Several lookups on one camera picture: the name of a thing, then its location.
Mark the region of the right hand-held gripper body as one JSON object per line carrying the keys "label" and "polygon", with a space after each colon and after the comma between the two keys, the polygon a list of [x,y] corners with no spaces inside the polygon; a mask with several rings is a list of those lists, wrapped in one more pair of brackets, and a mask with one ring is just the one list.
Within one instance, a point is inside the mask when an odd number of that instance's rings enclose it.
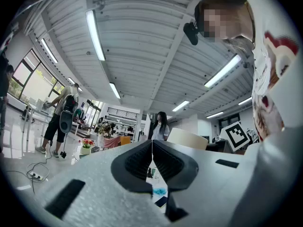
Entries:
{"label": "right hand-held gripper body", "polygon": [[231,152],[236,152],[250,141],[240,122],[224,127],[220,132],[220,138],[228,142]]}

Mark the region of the cream ceramic mug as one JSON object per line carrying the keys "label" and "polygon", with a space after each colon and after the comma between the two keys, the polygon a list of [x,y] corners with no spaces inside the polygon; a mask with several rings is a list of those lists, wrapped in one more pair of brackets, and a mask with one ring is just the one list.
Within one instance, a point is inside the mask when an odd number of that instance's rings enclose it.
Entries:
{"label": "cream ceramic mug", "polygon": [[206,138],[179,128],[171,130],[167,142],[201,150],[206,150],[208,144]]}

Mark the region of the white power strip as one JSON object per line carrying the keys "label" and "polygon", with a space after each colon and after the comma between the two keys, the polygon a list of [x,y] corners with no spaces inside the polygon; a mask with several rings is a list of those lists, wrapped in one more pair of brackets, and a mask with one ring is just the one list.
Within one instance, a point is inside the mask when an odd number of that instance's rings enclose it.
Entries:
{"label": "white power strip", "polygon": [[30,178],[32,180],[36,180],[37,182],[42,182],[44,180],[43,176],[41,176],[33,171],[29,172],[29,174],[30,174]]}

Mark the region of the pink draped cloth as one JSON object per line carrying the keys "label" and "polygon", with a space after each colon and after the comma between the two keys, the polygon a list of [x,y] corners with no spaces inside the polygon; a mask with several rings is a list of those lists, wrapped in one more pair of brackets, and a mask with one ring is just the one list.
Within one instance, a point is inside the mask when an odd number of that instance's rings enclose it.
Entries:
{"label": "pink draped cloth", "polygon": [[121,145],[121,138],[117,136],[115,138],[104,138],[103,148],[110,149]]}

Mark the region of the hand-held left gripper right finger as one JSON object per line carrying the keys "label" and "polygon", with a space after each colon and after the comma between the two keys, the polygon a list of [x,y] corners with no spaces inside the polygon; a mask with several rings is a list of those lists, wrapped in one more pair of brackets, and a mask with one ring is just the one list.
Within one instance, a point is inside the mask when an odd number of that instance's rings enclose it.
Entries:
{"label": "hand-held left gripper right finger", "polygon": [[152,142],[153,161],[168,187],[165,215],[172,222],[187,215],[178,207],[172,193],[187,189],[197,176],[199,167],[190,156],[168,146],[167,141]]}

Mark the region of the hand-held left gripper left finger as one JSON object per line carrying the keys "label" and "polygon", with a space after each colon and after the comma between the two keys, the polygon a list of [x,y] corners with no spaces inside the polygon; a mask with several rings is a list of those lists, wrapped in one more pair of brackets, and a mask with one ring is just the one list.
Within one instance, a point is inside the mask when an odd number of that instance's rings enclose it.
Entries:
{"label": "hand-held left gripper left finger", "polygon": [[152,141],[141,141],[113,160],[111,174],[126,190],[152,195],[152,185],[146,182],[151,162]]}

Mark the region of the group of ceiling tube lights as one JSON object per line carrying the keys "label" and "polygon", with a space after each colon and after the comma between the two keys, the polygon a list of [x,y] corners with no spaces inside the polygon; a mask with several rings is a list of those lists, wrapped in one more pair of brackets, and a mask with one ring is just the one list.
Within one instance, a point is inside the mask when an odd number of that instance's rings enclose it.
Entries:
{"label": "group of ceiling tube lights", "polygon": [[224,44],[192,46],[181,24],[155,17],[105,18],[95,11],[72,13],[51,23],[42,13],[47,34],[72,63],[92,43],[115,100],[145,110],[172,110],[187,101],[195,112],[227,111],[250,95],[252,71],[239,61],[211,87],[212,75],[238,55]]}

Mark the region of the white work table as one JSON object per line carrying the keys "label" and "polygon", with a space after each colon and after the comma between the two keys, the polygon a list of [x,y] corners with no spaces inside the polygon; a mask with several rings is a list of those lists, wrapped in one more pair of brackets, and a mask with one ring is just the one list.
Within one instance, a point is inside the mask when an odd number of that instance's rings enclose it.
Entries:
{"label": "white work table", "polygon": [[44,131],[46,125],[50,122],[52,115],[48,113],[48,111],[39,110],[36,106],[32,105],[31,103],[27,104],[26,115],[24,116],[24,124],[22,128],[22,132],[26,132],[26,140],[29,141],[29,133],[30,127],[32,124],[32,120],[38,121],[42,124],[41,136],[44,136]]}

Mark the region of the cream pot of red flowers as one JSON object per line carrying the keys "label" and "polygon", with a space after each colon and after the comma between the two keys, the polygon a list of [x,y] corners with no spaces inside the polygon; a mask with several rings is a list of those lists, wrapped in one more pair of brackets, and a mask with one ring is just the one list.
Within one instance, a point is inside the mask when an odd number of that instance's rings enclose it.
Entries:
{"label": "cream pot of red flowers", "polygon": [[91,149],[95,146],[94,140],[83,138],[81,141],[80,153],[82,155],[89,155]]}

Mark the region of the person's white printed t-shirt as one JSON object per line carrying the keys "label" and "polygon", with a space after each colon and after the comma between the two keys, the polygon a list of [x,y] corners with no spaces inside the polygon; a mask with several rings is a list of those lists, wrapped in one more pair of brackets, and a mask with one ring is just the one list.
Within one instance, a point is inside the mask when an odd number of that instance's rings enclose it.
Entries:
{"label": "person's white printed t-shirt", "polygon": [[277,0],[248,0],[255,21],[253,120],[260,141],[303,126],[303,42]]}

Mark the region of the white shelving rack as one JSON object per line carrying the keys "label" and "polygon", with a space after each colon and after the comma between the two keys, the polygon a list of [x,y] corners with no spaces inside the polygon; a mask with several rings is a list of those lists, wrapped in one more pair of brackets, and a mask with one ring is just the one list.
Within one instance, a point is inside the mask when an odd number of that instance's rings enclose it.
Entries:
{"label": "white shelving rack", "polygon": [[138,117],[138,113],[112,107],[107,109],[106,114],[107,122],[115,124],[114,134],[129,136],[131,142],[134,141]]}

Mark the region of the large window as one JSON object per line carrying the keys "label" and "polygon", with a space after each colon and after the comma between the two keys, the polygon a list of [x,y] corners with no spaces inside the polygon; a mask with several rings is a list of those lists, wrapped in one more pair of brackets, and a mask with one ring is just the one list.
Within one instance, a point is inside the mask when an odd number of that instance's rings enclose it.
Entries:
{"label": "large window", "polygon": [[64,89],[64,85],[53,76],[37,54],[30,50],[16,67],[9,82],[8,93],[23,103],[38,100],[53,101]]}

